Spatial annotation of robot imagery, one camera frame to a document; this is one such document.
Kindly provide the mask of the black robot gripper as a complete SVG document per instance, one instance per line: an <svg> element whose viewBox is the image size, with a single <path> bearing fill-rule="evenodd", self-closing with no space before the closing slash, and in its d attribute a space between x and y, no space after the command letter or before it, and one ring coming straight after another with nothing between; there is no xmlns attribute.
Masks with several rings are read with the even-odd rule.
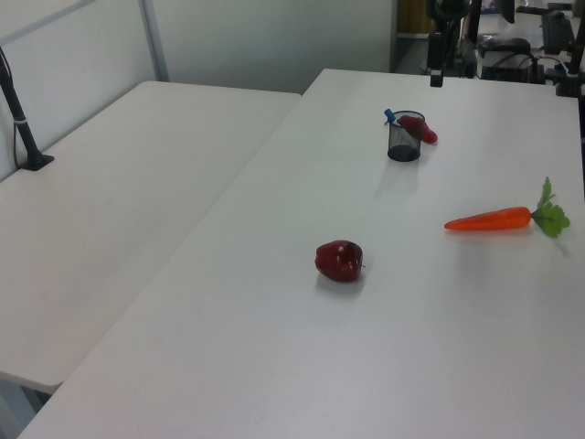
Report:
<svg viewBox="0 0 585 439"><path fill-rule="evenodd" d="M443 85L443 66L444 62L444 35L442 33L432 33L428 37L428 69L431 70L431 87L441 88Z"/></svg>

